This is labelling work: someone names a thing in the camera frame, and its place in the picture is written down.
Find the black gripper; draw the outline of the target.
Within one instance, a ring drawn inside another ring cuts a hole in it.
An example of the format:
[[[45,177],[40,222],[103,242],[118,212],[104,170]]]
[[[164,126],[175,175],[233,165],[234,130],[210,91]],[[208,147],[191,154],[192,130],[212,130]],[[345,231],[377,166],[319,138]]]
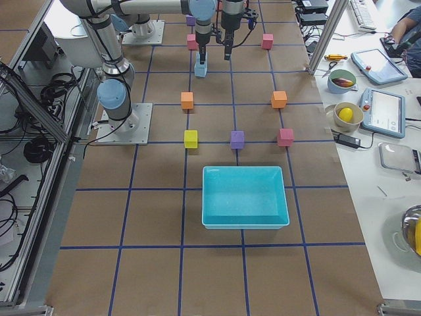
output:
[[[216,26],[196,26],[195,40],[199,46],[199,62],[205,63],[207,61],[207,47],[211,37],[215,37],[217,44],[222,45],[222,31]],[[224,60],[229,61],[232,55],[232,48],[234,45],[234,33],[225,32],[224,34]]]
[[[226,32],[233,33],[238,30],[243,18],[255,23],[257,21],[257,12],[254,9],[250,9],[245,1],[222,1],[221,27]]]

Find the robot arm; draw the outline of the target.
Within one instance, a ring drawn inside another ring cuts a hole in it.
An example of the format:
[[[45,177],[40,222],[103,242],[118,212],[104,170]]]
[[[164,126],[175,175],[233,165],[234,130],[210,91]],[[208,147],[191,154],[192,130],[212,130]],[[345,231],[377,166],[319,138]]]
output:
[[[148,24],[151,14],[184,14],[195,19],[195,41],[198,45],[195,76],[207,74],[207,44],[211,37],[224,47],[224,58],[230,60],[236,48],[234,34],[242,20],[253,31],[258,14],[246,1],[63,1],[62,5],[78,16],[86,28],[101,60],[106,80],[97,89],[113,132],[123,132],[138,125],[130,100],[132,64],[123,56],[112,16],[128,27]]]
[[[240,27],[243,18],[254,18],[255,12],[243,1],[141,1],[129,5],[127,1],[112,1],[111,7],[121,18],[129,15],[128,9],[133,8],[133,18],[129,24],[135,36],[151,35],[155,31],[149,23],[151,13],[182,13],[195,18],[195,39],[199,48],[199,62],[207,61],[206,45],[211,36],[224,46],[224,58],[229,60],[234,46],[234,33]],[[220,39],[218,26],[211,25],[211,18],[217,8],[222,8],[220,26],[225,30],[224,39]]]

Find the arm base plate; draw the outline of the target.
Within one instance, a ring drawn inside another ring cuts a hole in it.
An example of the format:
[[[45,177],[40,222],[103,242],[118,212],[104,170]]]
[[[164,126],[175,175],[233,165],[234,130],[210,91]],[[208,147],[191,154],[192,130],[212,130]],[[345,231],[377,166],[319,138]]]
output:
[[[133,24],[123,35],[121,44],[125,46],[161,45],[164,32],[163,20],[149,20],[143,24]]]
[[[120,127],[118,122],[101,124],[96,143],[101,145],[147,145],[153,112],[152,103],[132,103],[132,114]]]

